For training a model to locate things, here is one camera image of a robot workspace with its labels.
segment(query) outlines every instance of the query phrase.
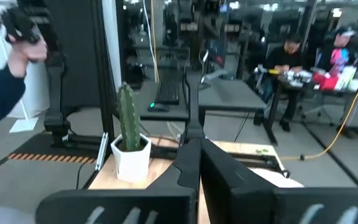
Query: wooden desk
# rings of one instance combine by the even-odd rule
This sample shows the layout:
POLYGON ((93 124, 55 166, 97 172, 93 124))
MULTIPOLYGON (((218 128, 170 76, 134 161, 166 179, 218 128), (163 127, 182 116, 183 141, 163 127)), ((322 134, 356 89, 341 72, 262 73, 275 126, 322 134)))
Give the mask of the wooden desk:
MULTIPOLYGON (((170 146, 177 147, 177 143, 160 138, 151 138, 152 142, 158 146, 170 146)), ((266 149, 267 152, 264 154, 275 156, 278 163, 280 164, 281 170, 284 170, 280 159, 277 156, 273 146, 261 145, 261 144, 248 144, 248 143, 234 143, 234 142, 222 142, 213 141, 217 146, 226 152, 236 152, 241 154, 257 154, 256 150, 266 149)), ((162 173, 168 169, 172 161, 166 159, 151 159, 149 174, 147 180, 141 183, 128 183, 117 179, 116 175, 116 161, 114 156, 110 156, 99 174, 95 177, 88 189, 101 190, 101 189, 145 189, 155 179, 157 179, 162 173)), ((203 186, 200 185, 200 202, 198 207, 198 223, 209 224, 208 211, 206 208, 203 186)))

